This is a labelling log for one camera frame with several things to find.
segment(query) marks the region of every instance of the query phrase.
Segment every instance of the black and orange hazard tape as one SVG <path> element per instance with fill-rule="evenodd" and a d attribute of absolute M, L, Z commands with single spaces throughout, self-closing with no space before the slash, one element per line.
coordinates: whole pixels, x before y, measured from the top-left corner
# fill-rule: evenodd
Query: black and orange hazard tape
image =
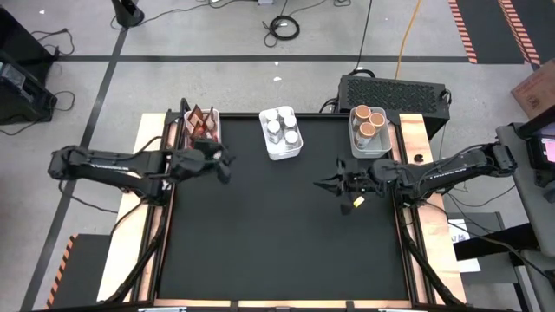
<path fill-rule="evenodd" d="M 457 1 L 449 0 L 449 7 L 451 8 L 451 13 L 453 13 L 454 22 L 457 25 L 457 29 L 459 30 L 460 39 L 462 39 L 462 44 L 464 45 L 465 51 L 467 52 L 468 61 L 475 64 L 478 62 L 478 59 L 476 58 L 476 51 L 474 51 L 472 42 L 470 42 L 470 37 L 468 36 L 467 27 L 465 26 L 465 22 L 462 20 L 462 15 L 460 14 L 459 5 L 457 4 Z"/>
<path fill-rule="evenodd" d="M 519 45 L 520 52 L 527 62 L 539 65 L 539 55 L 520 21 L 519 14 L 514 9 L 511 0 L 497 0 L 503 10 L 506 22 L 513 32 L 514 40 Z"/>
<path fill-rule="evenodd" d="M 46 301 L 46 309 L 52 309 L 54 304 L 54 298 L 56 296 L 56 292 L 58 291 L 58 287 L 60 286 L 60 282 L 62 281 L 63 271 L 66 270 L 66 264 L 69 260 L 69 253 L 71 252 L 71 248 L 73 247 L 73 243 L 77 235 L 72 235 L 69 237 L 68 245 L 66 246 L 66 250 L 63 251 L 62 263 L 60 263 L 60 267 L 55 274 L 54 282 L 52 283 L 52 288 L 50 289 L 49 299 Z"/>

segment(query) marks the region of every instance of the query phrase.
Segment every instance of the cardboard box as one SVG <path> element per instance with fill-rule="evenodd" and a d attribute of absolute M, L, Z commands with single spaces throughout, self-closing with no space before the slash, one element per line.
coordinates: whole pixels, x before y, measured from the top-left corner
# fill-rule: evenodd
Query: cardboard box
<path fill-rule="evenodd" d="M 545 63 L 511 93 L 530 119 L 555 105 L 555 59 Z"/>

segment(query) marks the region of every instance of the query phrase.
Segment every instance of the wooden table frame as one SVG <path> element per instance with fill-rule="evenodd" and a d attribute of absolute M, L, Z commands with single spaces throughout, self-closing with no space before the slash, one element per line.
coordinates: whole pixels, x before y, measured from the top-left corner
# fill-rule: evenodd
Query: wooden table frame
<path fill-rule="evenodd" d="M 398 161 L 407 161 L 414 163 L 415 155 L 420 154 L 423 156 L 424 161 L 421 163 L 428 163 L 433 161 L 432 153 L 428 143 L 428 135 L 424 126 L 423 118 L 420 114 L 401 114 L 401 133 L 404 148 L 399 148 L 398 137 L 395 128 L 389 125 L 389 133 L 392 143 L 393 158 Z M 139 150 L 144 144 L 152 137 L 160 135 L 163 132 L 165 123 L 167 121 L 167 114 L 143 114 L 137 139 L 135 141 L 134 150 Z M 168 131 L 168 142 L 166 147 L 171 147 L 176 142 L 176 129 L 177 124 L 172 124 L 166 130 Z M 152 144 L 149 150 L 159 149 L 160 146 Z M 118 219 L 133 208 L 138 198 L 134 194 L 123 194 L 121 205 L 118 212 Z M 443 200 L 441 195 L 435 194 L 428 200 L 434 205 L 443 207 Z M 168 212 L 168 219 L 171 217 L 171 207 Z M 119 287 L 121 282 L 125 280 L 129 271 L 134 267 L 139 258 L 141 250 L 147 243 L 143 240 L 145 233 L 150 233 L 150 239 L 156 232 L 160 216 L 162 213 L 161 207 L 151 207 L 149 213 L 147 205 L 143 205 L 135 213 L 127 217 L 126 222 L 120 224 L 118 231 L 115 232 L 112 243 L 108 251 L 106 266 L 103 272 L 101 287 L 97 296 L 97 300 L 105 300 L 111 296 Z M 465 292 L 460 279 L 459 266 L 454 254 L 454 248 L 449 234 L 447 217 L 445 213 L 438 211 L 437 208 L 429 205 L 424 205 L 418 209 L 418 218 L 420 219 L 420 229 L 415 229 L 414 225 L 408 226 L 408 230 L 413 238 L 418 237 L 415 233 L 420 230 L 421 241 L 424 244 L 428 262 L 451 290 L 455 297 L 462 302 L 466 301 Z M 405 210 L 405 218 L 408 223 L 411 222 L 411 212 Z M 169 231 L 169 226 L 166 227 L 166 236 Z M 166 248 L 166 239 L 162 247 L 161 255 L 164 254 Z M 134 299 L 143 301 L 149 298 L 156 298 L 151 296 L 150 291 L 151 281 L 153 280 L 154 263 L 161 261 L 152 256 L 149 260 L 147 267 L 144 269 L 140 277 L 139 288 L 134 289 Z M 430 293 L 432 290 L 426 286 L 421 269 L 418 263 L 412 258 L 412 271 L 415 279 L 416 298 L 411 298 L 413 302 L 427 303 L 427 291 Z M 441 304 L 442 300 L 435 293 L 435 300 Z M 411 301 L 367 301 L 355 300 L 353 301 L 355 308 L 410 308 Z M 187 307 L 231 307 L 231 301 L 203 301 L 203 300 L 169 300 L 169 299 L 155 299 L 154 305 L 156 306 L 187 306 Z M 273 308 L 273 307 L 291 307 L 291 308 L 329 308 L 329 309 L 345 309 L 347 308 L 347 301 L 239 301 L 237 305 L 241 308 Z"/>

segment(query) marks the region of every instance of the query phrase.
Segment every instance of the concrete floor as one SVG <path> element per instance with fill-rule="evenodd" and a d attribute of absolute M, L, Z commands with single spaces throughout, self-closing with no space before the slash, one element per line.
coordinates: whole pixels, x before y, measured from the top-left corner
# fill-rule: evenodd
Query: concrete floor
<path fill-rule="evenodd" d="M 315 3 L 290 1 L 285 13 Z M 357 55 L 369 0 L 356 0 L 346 8 L 332 1 L 295 15 L 301 36 L 280 42 L 274 49 L 262 43 L 267 23 L 283 5 L 258 7 L 255 3 L 233 3 L 222 10 L 207 7 L 187 13 L 163 16 L 131 29 L 124 38 L 121 55 Z M 376 0 L 370 15 L 365 55 L 395 56 L 415 0 Z M 56 182 L 46 173 L 49 154 L 62 146 L 78 145 L 93 106 L 101 107 L 90 148 L 130 153 L 143 113 L 177 108 L 185 96 L 202 107 L 215 106 L 223 112 L 257 112 L 267 107 L 290 105 L 298 112 L 316 112 L 334 96 L 341 75 L 354 62 L 115 62 L 113 54 L 120 32 L 109 27 L 114 10 L 109 1 L 87 0 L 0 0 L 29 31 L 68 28 L 75 42 L 74 55 L 57 62 L 47 88 L 52 92 L 70 90 L 76 94 L 75 108 L 56 112 L 50 123 L 36 125 L 16 137 L 0 135 L 0 305 L 19 310 L 33 276 L 37 260 L 49 233 L 60 201 Z M 140 0 L 147 18 L 174 8 L 197 5 L 194 0 Z M 66 36 L 44 43 L 70 49 Z M 405 55 L 466 56 L 447 1 L 425 0 L 407 42 Z M 113 75 L 109 73 L 115 66 Z M 377 76 L 393 78 L 394 62 L 364 62 Z M 442 156 L 465 146 L 495 140 L 495 127 L 526 116 L 509 91 L 525 79 L 529 65 L 474 65 L 468 62 L 406 62 L 400 79 L 445 83 L 453 92 L 452 119 L 448 123 Z M 106 94 L 101 84 L 109 83 Z M 69 104 L 61 97 L 60 105 Z M 13 131 L 15 127 L 3 127 Z M 439 152 L 440 135 L 432 140 Z M 503 192 L 511 179 L 474 179 L 469 193 L 457 193 L 462 201 L 476 204 Z M 117 209 L 119 191 L 88 181 L 79 181 L 75 195 L 96 205 Z M 448 211 L 456 211 L 445 200 Z M 505 225 L 527 222 L 516 191 L 479 209 L 500 211 Z M 62 251 L 73 233 L 109 233 L 114 215 L 90 210 L 72 202 L 63 219 L 46 273 L 39 276 L 40 289 L 34 308 L 44 307 L 56 275 Z M 480 285 L 466 288 L 468 301 L 478 307 L 520 310 L 512 287 Z"/>

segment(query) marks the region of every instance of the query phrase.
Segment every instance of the yellow cable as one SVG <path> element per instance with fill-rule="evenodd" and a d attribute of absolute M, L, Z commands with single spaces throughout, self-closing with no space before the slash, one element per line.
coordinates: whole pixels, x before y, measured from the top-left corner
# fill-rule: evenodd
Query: yellow cable
<path fill-rule="evenodd" d="M 416 13 L 418 13 L 418 9 L 420 8 L 421 4 L 422 4 L 422 0 L 418 0 L 418 3 L 416 4 L 416 7 L 415 7 L 415 11 L 413 12 L 412 17 L 410 17 L 410 23 L 408 23 L 407 31 L 405 32 L 405 36 L 402 38 L 401 50 L 399 51 L 399 58 L 397 59 L 397 69 L 395 70 L 395 78 L 394 79 L 397 79 L 397 76 L 399 75 L 399 68 L 401 67 L 402 51 L 405 49 L 405 42 L 407 41 L 407 38 L 408 38 L 408 32 L 413 27 L 413 23 L 415 22 L 415 18 L 416 18 Z"/>

